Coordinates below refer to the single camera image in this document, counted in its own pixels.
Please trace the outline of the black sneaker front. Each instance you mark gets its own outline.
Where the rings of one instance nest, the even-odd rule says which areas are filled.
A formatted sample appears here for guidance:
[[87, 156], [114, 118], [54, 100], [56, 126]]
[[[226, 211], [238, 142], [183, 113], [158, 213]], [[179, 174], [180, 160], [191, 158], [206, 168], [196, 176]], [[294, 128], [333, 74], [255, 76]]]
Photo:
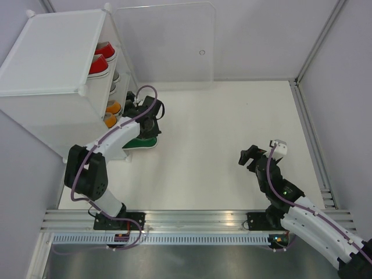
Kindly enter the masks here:
[[128, 91], [126, 95], [125, 105], [135, 103], [135, 94], [132, 91]]

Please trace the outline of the green sneaker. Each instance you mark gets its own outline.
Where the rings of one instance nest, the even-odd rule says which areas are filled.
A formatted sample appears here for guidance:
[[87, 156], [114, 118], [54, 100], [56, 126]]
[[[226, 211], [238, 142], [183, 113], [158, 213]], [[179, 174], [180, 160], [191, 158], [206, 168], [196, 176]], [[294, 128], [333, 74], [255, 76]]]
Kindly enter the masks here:
[[152, 149], [158, 144], [158, 139], [156, 137], [140, 139], [134, 138], [128, 143], [126, 143], [122, 149], [123, 150], [135, 150], [135, 149]]

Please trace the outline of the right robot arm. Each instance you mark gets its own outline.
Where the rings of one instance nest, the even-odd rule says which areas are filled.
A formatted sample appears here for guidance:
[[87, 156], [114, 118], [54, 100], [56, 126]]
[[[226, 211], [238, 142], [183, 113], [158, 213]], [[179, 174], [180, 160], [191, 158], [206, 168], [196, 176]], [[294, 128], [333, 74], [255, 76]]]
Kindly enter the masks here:
[[251, 145], [241, 151], [238, 161], [255, 174], [260, 191], [270, 201], [267, 226], [282, 227], [305, 241], [335, 267], [339, 278], [371, 278], [371, 241], [341, 227], [282, 176], [278, 163], [287, 154], [284, 141], [272, 140], [270, 148]]

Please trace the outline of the transparent cabinet door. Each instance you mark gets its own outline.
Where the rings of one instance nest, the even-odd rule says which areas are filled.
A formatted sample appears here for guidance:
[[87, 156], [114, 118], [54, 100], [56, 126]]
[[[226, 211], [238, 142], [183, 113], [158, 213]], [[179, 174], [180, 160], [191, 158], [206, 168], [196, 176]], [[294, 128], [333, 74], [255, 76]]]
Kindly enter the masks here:
[[216, 9], [210, 2], [118, 8], [113, 17], [137, 86], [172, 91], [213, 84]]

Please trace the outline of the black sneaker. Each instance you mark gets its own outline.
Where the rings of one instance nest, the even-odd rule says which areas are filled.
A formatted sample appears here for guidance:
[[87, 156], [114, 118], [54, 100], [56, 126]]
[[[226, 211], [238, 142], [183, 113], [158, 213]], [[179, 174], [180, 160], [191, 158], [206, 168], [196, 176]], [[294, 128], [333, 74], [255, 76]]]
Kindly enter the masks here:
[[125, 102], [125, 106], [124, 106], [124, 109], [123, 109], [123, 114], [122, 116], [123, 117], [127, 117], [128, 115], [130, 115], [135, 109], [135, 104], [132, 103], [130, 100], [127, 100]]
[[135, 103], [135, 94], [132, 91], [128, 91], [126, 95], [125, 105]]

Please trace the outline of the orange sneaker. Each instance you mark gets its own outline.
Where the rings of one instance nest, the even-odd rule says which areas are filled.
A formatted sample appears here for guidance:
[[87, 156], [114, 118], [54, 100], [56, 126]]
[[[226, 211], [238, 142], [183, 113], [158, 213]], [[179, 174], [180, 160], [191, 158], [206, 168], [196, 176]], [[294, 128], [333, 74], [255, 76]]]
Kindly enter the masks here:
[[106, 105], [106, 113], [111, 113], [112, 115], [119, 115], [121, 112], [121, 104], [115, 100], [109, 100]]
[[112, 113], [105, 113], [103, 117], [103, 121], [106, 124], [108, 128], [112, 128], [113, 126], [116, 125], [117, 123], [117, 118], [114, 114]]

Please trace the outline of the grey sneaker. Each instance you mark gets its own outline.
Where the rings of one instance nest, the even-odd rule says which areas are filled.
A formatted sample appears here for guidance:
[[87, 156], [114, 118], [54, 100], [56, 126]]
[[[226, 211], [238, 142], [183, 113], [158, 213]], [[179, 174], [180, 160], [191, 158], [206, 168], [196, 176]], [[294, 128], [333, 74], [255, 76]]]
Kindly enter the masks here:
[[113, 82], [118, 83], [120, 81], [120, 74], [117, 70], [114, 71]]
[[109, 95], [115, 94], [116, 93], [116, 90], [117, 90], [116, 83], [112, 82], [111, 83], [111, 87], [110, 87], [110, 93], [109, 93]]

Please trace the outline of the red sneaker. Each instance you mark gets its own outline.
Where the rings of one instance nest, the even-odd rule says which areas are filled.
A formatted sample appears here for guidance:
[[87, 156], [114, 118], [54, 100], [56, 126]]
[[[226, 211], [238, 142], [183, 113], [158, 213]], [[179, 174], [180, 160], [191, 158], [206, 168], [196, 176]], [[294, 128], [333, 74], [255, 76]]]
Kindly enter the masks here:
[[95, 55], [102, 55], [107, 62], [111, 62], [116, 58], [117, 52], [109, 41], [105, 41], [97, 43]]
[[88, 78], [99, 78], [107, 75], [109, 73], [109, 65], [102, 54], [94, 55], [90, 70], [88, 73]]

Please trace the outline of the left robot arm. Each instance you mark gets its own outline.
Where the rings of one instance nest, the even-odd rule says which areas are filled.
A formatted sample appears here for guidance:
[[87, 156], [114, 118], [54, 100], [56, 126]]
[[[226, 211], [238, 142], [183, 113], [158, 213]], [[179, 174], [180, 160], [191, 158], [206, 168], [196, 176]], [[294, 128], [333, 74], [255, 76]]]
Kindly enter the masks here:
[[134, 96], [127, 98], [123, 117], [107, 134], [69, 150], [64, 184], [72, 201], [86, 201], [98, 209], [95, 230], [141, 231], [144, 226], [145, 213], [128, 212], [108, 188], [107, 163], [126, 158], [130, 150], [155, 147], [161, 133], [158, 120], [165, 114], [163, 102], [151, 96], [139, 105], [134, 101]]

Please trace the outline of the black sneaker back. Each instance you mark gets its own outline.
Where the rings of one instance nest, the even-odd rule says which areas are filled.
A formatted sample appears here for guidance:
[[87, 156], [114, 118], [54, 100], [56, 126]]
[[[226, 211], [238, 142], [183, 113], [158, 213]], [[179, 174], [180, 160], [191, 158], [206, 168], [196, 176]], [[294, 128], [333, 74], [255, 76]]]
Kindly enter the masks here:
[[132, 103], [130, 100], [127, 100], [125, 102], [125, 106], [124, 106], [124, 109], [123, 109], [123, 114], [122, 116], [123, 117], [127, 117], [128, 115], [130, 115], [135, 109], [135, 104]]

